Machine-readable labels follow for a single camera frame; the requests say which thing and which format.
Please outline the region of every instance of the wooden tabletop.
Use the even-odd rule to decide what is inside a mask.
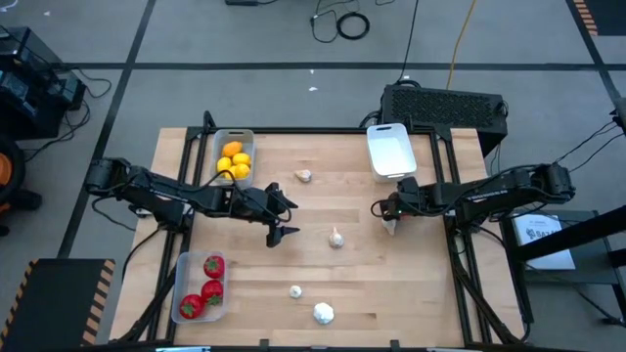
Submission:
[[[162,129],[152,170],[176,178],[185,129]],[[428,136],[410,137],[420,185],[435,182]],[[222,251],[230,265],[229,308],[215,323],[180,325],[177,344],[274,346],[463,346],[457,300],[441,217],[403,220],[391,237],[370,205],[386,198],[395,184],[372,177],[365,135],[255,135],[253,186],[278,182],[298,204],[289,226],[300,232],[265,246],[267,227],[232,219],[196,217],[191,251]],[[484,178],[484,161],[474,130],[453,130],[462,182]],[[446,178],[449,169],[440,146]],[[195,160],[197,146],[191,160]],[[207,151],[202,183],[208,179]],[[188,172],[191,182],[193,165]],[[293,172],[309,169],[312,182]],[[154,230],[140,220],[134,244]],[[498,232],[497,227],[485,224]],[[332,249],[333,227],[345,246]],[[148,242],[128,265],[111,338],[124,334],[155,293],[165,235]],[[523,328],[505,251],[486,236],[473,236],[484,296],[513,334]],[[289,296],[302,287],[299,299]],[[468,297],[472,332],[479,340],[475,307]],[[313,306],[327,302],[335,319],[327,326],[313,318]],[[163,304],[158,336],[164,336],[171,298]]]

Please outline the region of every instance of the strawberry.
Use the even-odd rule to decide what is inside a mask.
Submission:
[[[197,294],[189,294],[183,298],[178,308],[180,315],[185,319],[195,319],[204,310],[204,300]]]
[[[208,305],[217,305],[224,297],[224,286],[217,280],[209,280],[202,286],[201,297]]]
[[[226,264],[221,256],[211,255],[204,261],[204,273],[212,279],[223,277],[225,271]]]

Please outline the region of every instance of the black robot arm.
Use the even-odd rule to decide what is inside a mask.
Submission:
[[[265,190],[240,189],[237,185],[194,187],[131,165],[123,158],[103,158],[91,163],[85,190],[94,196],[131,203],[131,209],[146,209],[171,231],[184,231],[193,209],[208,217],[229,217],[269,226],[266,245],[274,247],[284,235],[299,229],[279,227],[291,220],[297,205],[283,195],[277,183]],[[288,213],[287,219],[279,216]]]
[[[574,197],[566,168],[553,164],[518,166],[492,177],[464,184],[418,186],[410,177],[398,182],[397,192],[379,200],[385,221],[403,215],[439,216],[453,210],[457,226],[482,224],[487,217],[506,216],[532,202],[563,204]]]

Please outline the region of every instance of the white object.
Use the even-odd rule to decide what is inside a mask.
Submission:
[[[389,220],[389,221],[384,221],[382,220],[382,226],[384,227],[385,230],[387,230],[387,232],[390,235],[395,235],[395,225],[398,223],[397,220],[393,219],[393,220]]]
[[[7,6],[0,7],[0,12],[7,12],[7,10],[9,10],[9,9],[11,9],[12,7],[14,7],[14,6],[18,5],[18,2],[19,2],[19,1],[20,1],[20,0],[16,0],[16,1],[14,1],[14,2],[13,2],[13,4],[11,4],[11,5],[7,5]]]
[[[209,280],[209,277],[204,273],[202,269],[204,267],[204,261],[211,255],[217,255],[226,258],[222,252],[201,252],[191,251],[185,252],[178,257],[176,261],[176,281],[174,282],[174,307],[171,309],[171,318],[176,324],[191,324],[191,323],[208,323],[215,322],[221,319],[228,311],[228,275],[230,268],[228,263],[224,271],[224,276],[219,279],[224,286],[224,297],[222,297],[222,304],[205,307],[199,317],[195,319],[185,319],[180,315],[178,306],[183,298],[188,294],[200,294],[202,286]]]
[[[235,180],[237,185],[244,189],[252,186],[254,172],[256,172],[256,144],[254,143],[254,133],[247,129],[221,129],[215,132],[213,136],[213,145],[211,146],[211,158],[208,167],[208,177],[211,178],[217,173],[215,165],[217,160],[222,157],[222,150],[227,143],[242,142],[242,153],[250,155],[250,173],[244,179]],[[231,185],[233,181],[227,179],[224,174],[213,181],[217,185]]]
[[[335,312],[333,311],[333,307],[326,303],[318,303],[313,308],[313,317],[315,320],[322,324],[326,325],[333,321],[335,318]]]
[[[343,247],[343,236],[336,231],[336,227],[333,227],[333,233],[329,236],[329,244],[332,248]]]
[[[311,176],[313,176],[313,174],[309,170],[297,170],[293,174],[295,175],[295,177],[297,177],[298,180],[304,183],[311,182]]]
[[[370,126],[367,134],[370,165],[377,182],[397,182],[416,172],[418,165],[403,124]]]
[[[294,285],[290,288],[291,298],[300,298],[301,295],[302,295],[302,288],[300,288],[300,286]]]
[[[519,244],[524,245],[560,231],[560,222],[557,216],[528,214],[515,218],[514,228]],[[528,264],[544,270],[576,269],[569,249],[529,260]]]

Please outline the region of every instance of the plastic tray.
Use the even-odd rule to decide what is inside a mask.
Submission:
[[[213,137],[213,146],[211,148],[211,159],[209,163],[209,177],[215,176],[217,169],[215,167],[217,160],[222,157],[222,149],[224,145],[229,142],[242,142],[244,145],[243,152],[250,155],[250,173],[246,178],[237,180],[237,184],[241,188],[247,188],[252,186],[252,180],[254,179],[254,170],[256,169],[256,145],[254,144],[254,133],[247,129],[221,129],[215,132]],[[223,175],[220,175],[213,183],[217,185],[230,185],[233,181],[227,179]]]
[[[396,182],[418,169],[407,129],[401,123],[368,127],[368,152],[374,179]]]
[[[185,319],[180,315],[178,306],[188,294],[201,294],[202,285],[211,280],[204,273],[204,261],[211,255],[224,258],[226,269],[224,276],[219,279],[224,286],[224,297],[221,305],[206,306],[202,315],[195,319]],[[176,264],[176,282],[174,284],[174,303],[171,317],[176,324],[215,322],[222,318],[228,310],[228,272],[229,267],[224,254],[221,252],[186,252],[178,257]]]

